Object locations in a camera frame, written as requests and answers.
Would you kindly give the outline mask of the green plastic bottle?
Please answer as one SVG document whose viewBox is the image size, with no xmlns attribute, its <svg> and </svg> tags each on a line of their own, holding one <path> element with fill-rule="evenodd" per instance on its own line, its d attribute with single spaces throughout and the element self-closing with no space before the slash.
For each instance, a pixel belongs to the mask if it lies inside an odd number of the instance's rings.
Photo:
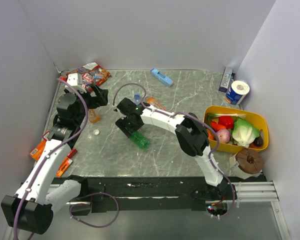
<svg viewBox="0 0 300 240">
<path fill-rule="evenodd" d="M 131 134 L 129 138 L 133 143 L 135 143 L 140 149 L 147 149 L 149 147 L 150 141 L 142 133 L 136 131 Z"/>
</svg>

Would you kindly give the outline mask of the white bottle cap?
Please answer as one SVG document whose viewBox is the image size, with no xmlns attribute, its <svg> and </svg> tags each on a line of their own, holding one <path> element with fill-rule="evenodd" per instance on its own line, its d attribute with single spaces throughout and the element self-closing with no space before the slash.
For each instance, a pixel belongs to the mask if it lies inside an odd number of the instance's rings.
<svg viewBox="0 0 300 240">
<path fill-rule="evenodd" d="M 93 131 L 93 134 L 94 134 L 95 136 L 97 136 L 97 135 L 100 134 L 100 131 L 99 131 L 98 129 L 95 129 L 95 130 Z"/>
</svg>

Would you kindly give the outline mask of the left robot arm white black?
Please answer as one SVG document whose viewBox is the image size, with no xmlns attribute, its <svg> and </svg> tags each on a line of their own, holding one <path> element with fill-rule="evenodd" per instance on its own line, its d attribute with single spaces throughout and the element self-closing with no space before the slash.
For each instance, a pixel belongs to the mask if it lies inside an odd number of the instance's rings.
<svg viewBox="0 0 300 240">
<path fill-rule="evenodd" d="M 55 213 L 68 201 L 85 200 L 89 195 L 88 180 L 71 175 L 54 191 L 48 192 L 57 172 L 74 148 L 88 122 L 88 112 L 108 104 L 107 89 L 96 85 L 90 92 L 65 90 L 58 98 L 56 115 L 47 136 L 43 152 L 28 178 L 13 196 L 6 195 L 1 202 L 7 224 L 13 228 L 13 238 L 18 231 L 32 235 L 44 234 L 50 227 Z"/>
</svg>

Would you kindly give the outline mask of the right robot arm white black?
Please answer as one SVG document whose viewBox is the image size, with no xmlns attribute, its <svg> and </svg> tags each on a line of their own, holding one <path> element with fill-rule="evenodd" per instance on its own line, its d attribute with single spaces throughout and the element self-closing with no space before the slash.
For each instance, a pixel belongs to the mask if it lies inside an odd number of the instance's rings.
<svg viewBox="0 0 300 240">
<path fill-rule="evenodd" d="M 171 113 L 144 102 L 136 105 L 126 97 L 114 107 L 114 111 L 121 114 L 116 126 L 128 138 L 144 125 L 175 134 L 181 150 L 193 157 L 203 172 L 209 195 L 218 200 L 226 194 L 228 181 L 214 158 L 208 132 L 195 114 Z"/>
</svg>

